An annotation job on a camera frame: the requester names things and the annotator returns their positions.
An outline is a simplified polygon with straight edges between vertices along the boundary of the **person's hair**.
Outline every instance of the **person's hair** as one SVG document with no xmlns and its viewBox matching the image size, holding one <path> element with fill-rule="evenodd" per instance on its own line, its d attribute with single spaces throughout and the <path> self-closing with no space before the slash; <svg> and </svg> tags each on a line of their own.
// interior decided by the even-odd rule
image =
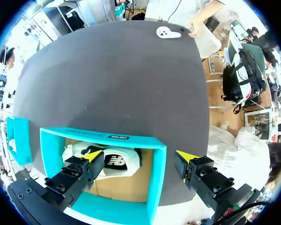
<svg viewBox="0 0 281 225">
<path fill-rule="evenodd" d="M 259 30 L 256 27 L 252 27 L 252 31 L 259 33 Z"/>
<path fill-rule="evenodd" d="M 276 58 L 270 50 L 262 50 L 266 61 L 270 62 L 273 67 L 276 67 Z"/>
<path fill-rule="evenodd" d="M 276 180 L 281 172 L 281 143 L 269 143 L 268 144 L 271 172 L 268 176 L 267 183 Z"/>
<path fill-rule="evenodd" d="M 271 50 L 278 45 L 275 34 L 270 30 L 264 35 L 261 35 L 259 38 L 255 39 L 252 44 L 257 45 L 262 49 L 268 50 Z"/>
<path fill-rule="evenodd" d="M 0 62 L 3 63 L 4 62 L 4 65 L 6 65 L 6 62 L 10 59 L 10 57 L 12 57 L 13 53 L 14 53 L 14 49 L 15 48 L 11 48 L 8 50 L 7 49 L 3 49 L 0 53 Z"/>
</svg>

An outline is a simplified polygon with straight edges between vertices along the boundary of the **white plastic bag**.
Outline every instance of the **white plastic bag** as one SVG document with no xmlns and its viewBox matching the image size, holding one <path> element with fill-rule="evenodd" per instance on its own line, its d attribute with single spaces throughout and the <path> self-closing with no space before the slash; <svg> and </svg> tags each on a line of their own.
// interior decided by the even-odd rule
<svg viewBox="0 0 281 225">
<path fill-rule="evenodd" d="M 14 140 L 14 139 L 11 139 L 8 144 L 9 144 L 10 147 L 12 147 L 13 151 L 14 151 L 15 153 L 17 153 L 17 149 L 16 149 L 16 147 L 15 147 L 15 140 Z"/>
</svg>

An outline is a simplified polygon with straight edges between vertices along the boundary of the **sneaker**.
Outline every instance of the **sneaker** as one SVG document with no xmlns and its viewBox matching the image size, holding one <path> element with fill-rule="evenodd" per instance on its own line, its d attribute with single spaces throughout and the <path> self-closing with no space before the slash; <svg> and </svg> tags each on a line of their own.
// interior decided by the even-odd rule
<svg viewBox="0 0 281 225">
<path fill-rule="evenodd" d="M 134 150 L 134 148 L 121 148 L 89 142 L 68 145 L 62 158 L 65 161 L 71 156 L 83 157 L 98 150 L 103 150 L 104 152 L 105 166 L 97 180 L 110 177 L 130 177 L 141 166 L 141 151 L 138 149 Z"/>
<path fill-rule="evenodd" d="M 131 177 L 140 167 L 140 157 L 135 150 L 111 147 L 104 150 L 105 167 L 97 180 L 110 177 Z"/>
</svg>

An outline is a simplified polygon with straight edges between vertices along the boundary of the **black backpack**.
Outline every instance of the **black backpack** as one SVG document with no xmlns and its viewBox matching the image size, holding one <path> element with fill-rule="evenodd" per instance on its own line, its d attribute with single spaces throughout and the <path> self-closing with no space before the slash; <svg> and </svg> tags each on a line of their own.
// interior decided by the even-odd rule
<svg viewBox="0 0 281 225">
<path fill-rule="evenodd" d="M 241 59 L 240 64 L 237 67 L 226 66 L 222 75 L 224 93 L 224 95 L 222 95 L 222 99 L 225 101 L 234 101 L 236 103 L 244 98 L 241 93 L 240 85 L 250 83 L 252 91 L 249 99 L 256 97 L 266 90 L 266 82 L 264 81 L 261 71 L 256 64 L 254 56 L 250 53 L 250 51 L 244 51 L 243 49 L 240 49 L 239 55 Z M 247 71 L 248 79 L 238 82 L 236 71 L 243 66 Z M 241 105 L 237 105 L 233 110 L 234 114 L 239 113 L 240 108 Z"/>
</svg>

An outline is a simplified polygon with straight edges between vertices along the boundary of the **gray table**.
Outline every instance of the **gray table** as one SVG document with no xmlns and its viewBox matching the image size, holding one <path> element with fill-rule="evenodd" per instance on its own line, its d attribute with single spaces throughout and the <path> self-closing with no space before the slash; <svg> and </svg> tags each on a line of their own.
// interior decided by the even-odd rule
<svg viewBox="0 0 281 225">
<path fill-rule="evenodd" d="M 194 39 L 160 39 L 161 22 L 105 23 L 70 33 L 26 63 L 14 115 L 30 120 L 33 165 L 44 172 L 40 127 L 154 136 L 168 146 L 160 205 L 192 199 L 176 150 L 207 152 L 207 87 Z"/>
</svg>

